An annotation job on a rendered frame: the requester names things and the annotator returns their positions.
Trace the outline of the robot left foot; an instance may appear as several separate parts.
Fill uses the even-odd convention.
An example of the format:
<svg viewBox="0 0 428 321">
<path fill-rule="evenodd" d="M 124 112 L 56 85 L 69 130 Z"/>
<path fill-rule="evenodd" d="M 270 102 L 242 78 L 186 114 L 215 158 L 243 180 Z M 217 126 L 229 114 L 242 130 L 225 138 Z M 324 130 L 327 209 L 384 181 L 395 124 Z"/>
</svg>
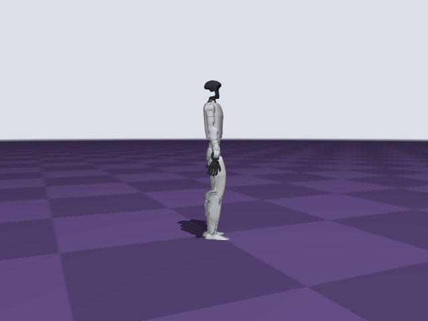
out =
<svg viewBox="0 0 428 321">
<path fill-rule="evenodd" d="M 211 231 L 210 231 L 210 232 L 211 232 Z M 205 231 L 205 232 L 203 233 L 203 237 L 205 237 L 207 233 L 209 233 L 209 230 L 208 230 L 208 231 Z M 216 233 L 218 233 L 218 234 L 220 234 L 220 235 L 224 234 L 223 232 L 218 232 L 218 231 L 216 231 Z M 215 234 L 215 231 L 214 231 L 214 234 Z"/>
</svg>

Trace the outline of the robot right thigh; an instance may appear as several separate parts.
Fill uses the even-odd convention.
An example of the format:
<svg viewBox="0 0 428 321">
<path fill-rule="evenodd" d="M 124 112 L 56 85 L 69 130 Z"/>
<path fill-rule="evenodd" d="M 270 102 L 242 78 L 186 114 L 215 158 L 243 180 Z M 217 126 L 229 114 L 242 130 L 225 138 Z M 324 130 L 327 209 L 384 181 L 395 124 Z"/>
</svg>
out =
<svg viewBox="0 0 428 321">
<path fill-rule="evenodd" d="M 211 159 L 211 156 L 210 156 L 209 157 L 209 164 L 211 164 L 212 160 L 213 159 Z M 215 188 L 217 189 L 217 191 L 211 193 L 210 196 L 213 195 L 213 194 L 217 195 L 218 198 L 219 198 L 219 202 L 220 202 L 220 200 L 222 199 L 223 194 L 225 192 L 227 175 L 226 175 L 225 164 L 223 162 L 222 156 L 219 156 L 219 160 L 218 161 L 219 161 L 219 165 L 221 167 L 221 171 L 219 172 L 219 169 L 218 169 L 217 176 L 215 176 L 215 175 L 213 176 L 214 183 L 215 183 Z M 216 171 L 215 171 L 215 174 L 216 174 Z M 209 198 L 210 198 L 210 196 L 209 196 Z"/>
</svg>

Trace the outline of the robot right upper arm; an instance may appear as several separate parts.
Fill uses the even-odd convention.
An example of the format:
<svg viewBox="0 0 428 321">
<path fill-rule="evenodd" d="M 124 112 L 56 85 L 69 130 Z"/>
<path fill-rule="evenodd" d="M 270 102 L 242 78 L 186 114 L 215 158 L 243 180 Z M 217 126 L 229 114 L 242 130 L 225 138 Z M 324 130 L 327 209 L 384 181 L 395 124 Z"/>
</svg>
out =
<svg viewBox="0 0 428 321">
<path fill-rule="evenodd" d="M 207 118 L 207 130 L 208 133 L 212 127 L 214 127 L 215 123 L 215 105 L 214 104 L 207 104 L 205 105 L 205 113 Z M 217 130 L 218 133 L 218 130 Z"/>
</svg>

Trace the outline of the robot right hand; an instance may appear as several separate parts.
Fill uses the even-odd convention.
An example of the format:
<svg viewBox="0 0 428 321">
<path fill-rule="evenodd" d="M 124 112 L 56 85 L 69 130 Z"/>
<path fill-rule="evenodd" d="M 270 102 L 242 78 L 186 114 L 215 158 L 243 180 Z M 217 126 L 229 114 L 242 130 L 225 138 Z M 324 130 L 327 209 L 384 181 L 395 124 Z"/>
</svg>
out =
<svg viewBox="0 0 428 321">
<path fill-rule="evenodd" d="M 219 172 L 220 172 L 221 171 L 221 167 L 220 167 L 219 161 L 218 161 L 219 158 L 213 158 L 213 155 L 214 155 L 214 153 L 212 152 L 211 159 L 213 159 L 213 160 L 211 161 L 209 172 L 207 174 L 209 174 L 211 172 L 210 175 L 213 174 L 212 176 L 214 176 L 214 175 L 217 176 L 218 169 L 219 169 Z M 213 169 L 214 169 L 214 172 L 213 172 Z M 215 171 L 216 171 L 216 174 L 215 174 Z"/>
</svg>

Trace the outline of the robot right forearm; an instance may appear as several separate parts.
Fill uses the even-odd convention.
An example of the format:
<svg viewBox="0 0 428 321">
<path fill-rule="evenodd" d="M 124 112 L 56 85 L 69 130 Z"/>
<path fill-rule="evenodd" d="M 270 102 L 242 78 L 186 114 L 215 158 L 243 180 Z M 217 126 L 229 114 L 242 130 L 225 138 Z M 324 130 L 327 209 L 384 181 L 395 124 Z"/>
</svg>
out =
<svg viewBox="0 0 428 321">
<path fill-rule="evenodd" d="M 217 129 L 215 127 L 212 127 L 209 131 L 209 140 L 211 141 L 211 150 L 214 153 L 213 158 L 219 158 L 219 143 L 218 143 L 218 136 L 217 136 Z"/>
</svg>

